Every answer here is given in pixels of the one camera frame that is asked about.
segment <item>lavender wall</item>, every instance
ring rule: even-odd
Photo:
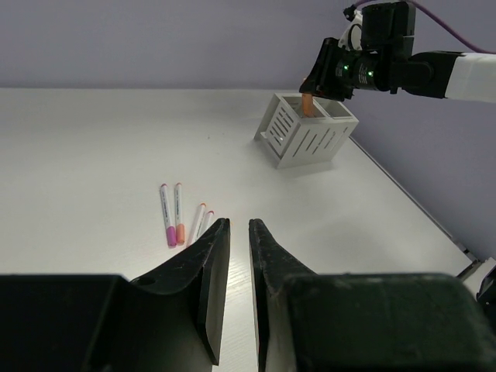
[[[1,0],[0,86],[297,87],[339,0]]]
[[[351,0],[2,0],[0,86],[296,88]],[[421,0],[496,50],[490,0]],[[465,50],[418,15],[415,49]],[[450,232],[496,257],[496,105],[359,91],[355,138]]]

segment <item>white marker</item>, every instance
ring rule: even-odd
[[[171,207],[169,203],[169,198],[167,197],[167,185],[162,184],[160,186],[160,195],[162,196],[162,209],[164,211],[164,219],[165,219],[165,233],[167,235],[167,243],[169,246],[176,246],[176,229],[174,228],[174,224],[172,223],[172,215],[171,215]]]
[[[198,236],[198,231],[202,227],[203,215],[205,214],[207,206],[205,203],[201,203],[198,208],[196,208],[195,220],[193,221],[193,225],[191,226],[191,230],[189,232],[188,244],[186,246],[190,246],[193,244]]]
[[[176,236],[177,244],[184,244],[184,221],[183,221],[183,186],[181,183],[176,184],[174,189],[174,199],[176,201]]]
[[[208,211],[207,214],[205,214],[205,217],[203,217],[203,221],[201,222],[201,228],[198,231],[198,236],[196,239],[199,239],[200,236],[205,234],[205,231],[208,230],[210,225],[212,224],[212,220],[214,219],[214,211]]]

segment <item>white container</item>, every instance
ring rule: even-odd
[[[301,94],[276,93],[255,140],[262,141],[277,168],[330,161],[358,124],[341,103],[313,99],[315,118],[303,116]]]

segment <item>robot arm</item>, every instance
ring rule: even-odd
[[[327,38],[300,92],[344,101],[354,89],[398,89],[432,98],[496,102],[496,55],[446,51],[412,55],[415,6],[410,2],[345,10],[351,23]]]

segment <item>table surface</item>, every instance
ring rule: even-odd
[[[435,271],[468,258],[348,140],[275,170],[252,138],[273,92],[0,89],[0,273],[120,273],[167,248],[162,183],[229,217],[221,367],[257,370],[248,221],[319,273]]]

